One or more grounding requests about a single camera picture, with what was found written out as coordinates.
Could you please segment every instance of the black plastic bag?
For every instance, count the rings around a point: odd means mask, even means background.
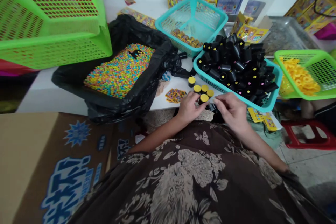
[[[113,48],[111,57],[60,66],[52,76],[55,85],[85,100],[89,118],[97,124],[116,123],[130,116],[147,113],[154,100],[159,79],[167,70],[163,67],[163,62],[167,65],[169,58],[176,58],[177,53],[177,48],[166,35],[137,22],[130,15],[119,15],[109,24],[109,30]],[[152,47],[155,52],[148,68],[123,99],[107,96],[84,86],[84,79],[95,67],[112,60],[131,43]]]

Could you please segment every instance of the person's left hand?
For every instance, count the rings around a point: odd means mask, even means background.
[[[208,102],[203,103],[201,106],[196,107],[195,102],[200,97],[199,94],[190,91],[186,97],[184,97],[180,104],[180,109],[178,111],[177,117],[185,123],[191,123],[195,120],[205,107],[209,104]]]

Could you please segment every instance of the yellow cap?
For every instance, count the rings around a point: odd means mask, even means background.
[[[208,91],[209,87],[207,85],[202,85],[202,91],[206,92]]]
[[[209,97],[212,97],[212,96],[215,95],[215,92],[214,92],[213,90],[211,90],[211,89],[209,89],[206,93],[207,93],[207,95],[208,95]]]
[[[200,85],[195,85],[194,86],[194,92],[199,93],[201,91],[201,86]]]
[[[207,102],[209,100],[209,96],[207,96],[206,94],[201,94],[200,100],[202,102]]]
[[[195,77],[191,76],[191,77],[189,77],[188,81],[189,81],[190,84],[194,84],[196,82],[196,79],[195,79]]]

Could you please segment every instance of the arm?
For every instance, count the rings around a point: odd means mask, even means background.
[[[255,132],[249,125],[242,131],[235,132],[236,136],[247,148],[263,157],[272,168],[279,172],[288,170],[288,166],[281,160],[277,153]]]
[[[225,122],[244,145],[263,157],[274,170],[288,170],[288,166],[249,125],[246,120],[246,105],[237,96],[233,93],[222,94],[216,97],[214,103]]]
[[[201,106],[196,107],[195,102],[199,97],[200,95],[190,91],[188,95],[182,99],[178,114],[145,137],[140,143],[132,147],[128,153],[141,151],[152,152],[165,140],[172,138],[176,133],[184,129],[200,115],[208,104],[203,103]]]

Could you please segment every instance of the red plastic stool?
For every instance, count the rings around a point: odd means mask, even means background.
[[[322,123],[315,120],[304,121],[281,121],[281,125],[287,131],[292,143],[287,143],[287,147],[290,149],[320,149],[320,150],[334,150],[336,149],[336,137],[332,134],[327,127]],[[315,134],[315,138],[306,139],[306,143],[301,143],[293,132],[292,126],[309,125]],[[321,137],[317,131],[317,127],[324,131],[327,138]]]

